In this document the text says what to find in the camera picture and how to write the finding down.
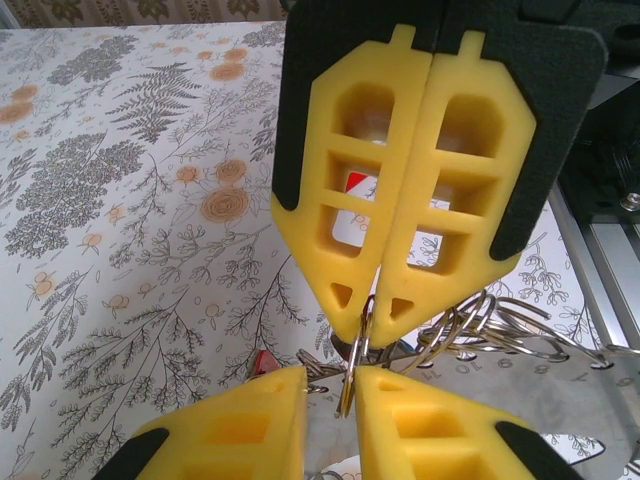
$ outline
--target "background wall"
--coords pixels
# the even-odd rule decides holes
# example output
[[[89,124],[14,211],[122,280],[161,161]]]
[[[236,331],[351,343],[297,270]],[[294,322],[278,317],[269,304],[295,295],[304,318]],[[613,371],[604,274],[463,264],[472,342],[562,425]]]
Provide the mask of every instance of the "background wall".
[[[23,28],[279,20],[279,0],[0,0]]]

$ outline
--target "floral tablecloth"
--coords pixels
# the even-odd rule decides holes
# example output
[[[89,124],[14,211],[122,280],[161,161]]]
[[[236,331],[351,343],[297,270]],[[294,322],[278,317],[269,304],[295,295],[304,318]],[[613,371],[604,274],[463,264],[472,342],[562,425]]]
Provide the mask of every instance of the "floral tablecloth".
[[[90,478],[145,421],[241,382],[256,349],[335,359],[269,213],[283,38],[0,31],[1,478]],[[490,290],[598,343],[548,208]]]

